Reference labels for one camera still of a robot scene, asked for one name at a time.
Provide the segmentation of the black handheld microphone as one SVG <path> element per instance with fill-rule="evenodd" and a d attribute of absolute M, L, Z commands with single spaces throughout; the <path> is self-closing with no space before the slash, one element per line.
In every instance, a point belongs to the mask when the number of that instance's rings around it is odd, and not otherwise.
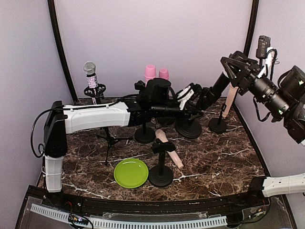
<path fill-rule="evenodd" d="M 230 83 L 229 78 L 221 73 L 215 84 L 209 88 L 204 87 L 196 103 L 196 108 L 199 110 L 205 110 L 213 105 L 222 95 L 224 89 Z"/>

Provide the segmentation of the black stand for small pale microphone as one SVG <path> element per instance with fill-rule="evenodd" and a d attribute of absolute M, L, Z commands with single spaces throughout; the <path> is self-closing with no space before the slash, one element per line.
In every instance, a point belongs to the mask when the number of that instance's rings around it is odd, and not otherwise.
<path fill-rule="evenodd" d="M 223 120 L 223 112 L 226 109 L 226 104 L 224 103 L 221 107 L 221 111 L 219 114 L 218 118 L 211 118 L 209 123 L 208 123 L 208 127 L 211 131 L 217 133 L 217 134 L 222 134 L 227 130 L 227 124 L 226 122 Z"/>

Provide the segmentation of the large pale pink microphone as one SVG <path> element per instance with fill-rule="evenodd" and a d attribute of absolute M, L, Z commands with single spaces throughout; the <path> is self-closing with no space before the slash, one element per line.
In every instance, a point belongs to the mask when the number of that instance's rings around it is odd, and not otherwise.
<path fill-rule="evenodd" d="M 174 162 L 174 164 L 179 168 L 183 168 L 183 163 L 181 161 L 181 159 L 179 158 L 178 154 L 175 151 L 174 145 L 171 145 L 170 142 L 167 139 L 167 136 L 165 134 L 165 132 L 161 129 L 157 129 L 155 131 L 155 136 L 157 139 L 161 140 L 162 143 L 166 143 L 166 152 L 169 154 L 169 156 L 171 157 L 172 161 Z"/>

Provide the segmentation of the black stand for pink microphone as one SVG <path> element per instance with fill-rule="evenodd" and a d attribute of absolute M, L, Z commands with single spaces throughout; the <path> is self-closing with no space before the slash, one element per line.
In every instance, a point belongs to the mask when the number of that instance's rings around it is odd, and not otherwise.
<path fill-rule="evenodd" d="M 145 83 L 138 81 L 134 84 L 135 90 L 139 91 L 139 94 L 145 90 Z M 146 121 L 143 122 L 142 127 L 138 128 L 134 134 L 135 140 L 142 144 L 151 143 L 155 139 L 155 134 L 152 128 L 147 127 Z"/>

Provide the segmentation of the black round-base mic stand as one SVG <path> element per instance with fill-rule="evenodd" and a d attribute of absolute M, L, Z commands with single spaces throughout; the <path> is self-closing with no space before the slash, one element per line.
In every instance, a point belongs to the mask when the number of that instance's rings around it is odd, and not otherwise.
<path fill-rule="evenodd" d="M 158 154 L 158 164 L 149 170 L 148 180 L 149 182 L 159 188 L 165 188 L 169 186 L 173 181 L 173 171 L 165 165 L 166 157 L 166 143 L 162 143 L 161 140 L 156 139 L 151 149 L 154 154 Z"/>

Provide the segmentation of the small pale pink microphone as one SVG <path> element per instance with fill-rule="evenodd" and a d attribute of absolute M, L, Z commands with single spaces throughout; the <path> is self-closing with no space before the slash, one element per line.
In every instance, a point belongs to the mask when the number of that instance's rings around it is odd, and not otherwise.
<path fill-rule="evenodd" d="M 229 86 L 229 92 L 227 95 L 227 99 L 225 101 L 225 110 L 223 111 L 223 118 L 226 118 L 230 112 L 232 104 L 234 102 L 235 96 L 237 94 L 238 87 L 233 87 L 231 84 Z"/>

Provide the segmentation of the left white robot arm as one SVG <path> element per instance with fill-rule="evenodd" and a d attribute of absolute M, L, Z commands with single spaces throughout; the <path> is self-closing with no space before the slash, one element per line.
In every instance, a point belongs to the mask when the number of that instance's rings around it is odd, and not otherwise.
<path fill-rule="evenodd" d="M 67 153 L 67 135 L 78 131 L 112 126 L 138 126 L 134 138 L 139 143 L 150 143 L 156 135 L 145 125 L 153 118 L 172 119 L 175 130 L 187 139 L 196 139 L 202 128 L 197 121 L 202 111 L 192 103 L 203 91 L 198 84 L 189 84 L 175 93 L 171 83 L 154 78 L 147 83 L 134 84 L 137 94 L 130 94 L 108 104 L 63 105 L 56 101 L 43 111 L 48 114 L 44 125 L 44 140 L 39 144 L 40 156 L 45 157 L 46 189 L 49 201 L 57 208 L 67 204 L 62 190 L 62 162 Z"/>

